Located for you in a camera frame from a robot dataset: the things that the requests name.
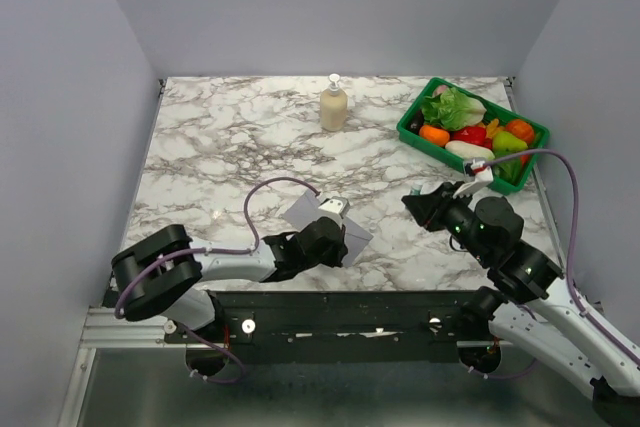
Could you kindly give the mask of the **grey envelope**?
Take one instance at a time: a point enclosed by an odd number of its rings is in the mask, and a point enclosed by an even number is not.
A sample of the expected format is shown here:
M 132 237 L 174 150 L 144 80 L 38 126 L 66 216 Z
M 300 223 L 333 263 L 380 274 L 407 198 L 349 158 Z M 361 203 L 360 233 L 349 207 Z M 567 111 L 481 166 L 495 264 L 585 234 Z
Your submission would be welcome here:
M 327 197 L 338 196 L 328 194 L 320 194 L 319 196 L 321 195 L 326 195 Z M 302 230 L 312 221 L 319 219 L 317 213 L 317 207 L 320 203 L 319 196 L 315 196 L 311 192 L 303 194 L 283 214 L 283 218 L 296 230 Z M 348 216 L 348 213 L 342 227 L 345 228 L 344 244 L 347 248 L 347 253 L 342 260 L 342 265 L 344 267 L 350 267 L 373 239 L 373 235 L 354 222 Z

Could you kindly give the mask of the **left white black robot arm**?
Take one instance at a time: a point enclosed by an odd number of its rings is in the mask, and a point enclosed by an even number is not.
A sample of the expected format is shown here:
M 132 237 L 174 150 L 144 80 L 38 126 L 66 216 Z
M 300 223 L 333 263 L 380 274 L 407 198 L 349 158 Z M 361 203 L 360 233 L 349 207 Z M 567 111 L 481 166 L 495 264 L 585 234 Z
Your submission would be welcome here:
M 162 315 L 201 342 L 222 327 L 220 304 L 202 282 L 283 282 L 319 265 L 340 267 L 348 253 L 346 227 L 323 216 L 299 232 L 266 236 L 251 249 L 222 248 L 172 224 L 118 253 L 111 267 L 119 292 L 115 317 L 129 322 Z

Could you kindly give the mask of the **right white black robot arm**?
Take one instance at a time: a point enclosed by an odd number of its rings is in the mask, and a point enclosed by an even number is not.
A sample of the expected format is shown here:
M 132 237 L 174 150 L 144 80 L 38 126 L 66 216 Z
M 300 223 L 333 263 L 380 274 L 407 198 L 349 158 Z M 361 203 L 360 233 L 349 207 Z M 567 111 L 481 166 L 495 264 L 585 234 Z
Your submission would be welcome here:
M 571 292 L 566 275 L 546 254 L 522 240 L 523 219 L 503 197 L 471 207 L 459 183 L 402 202 L 428 232 L 446 231 L 487 271 L 459 311 L 469 337 L 489 332 L 555 370 L 588 397 L 610 426 L 639 423 L 639 348 Z

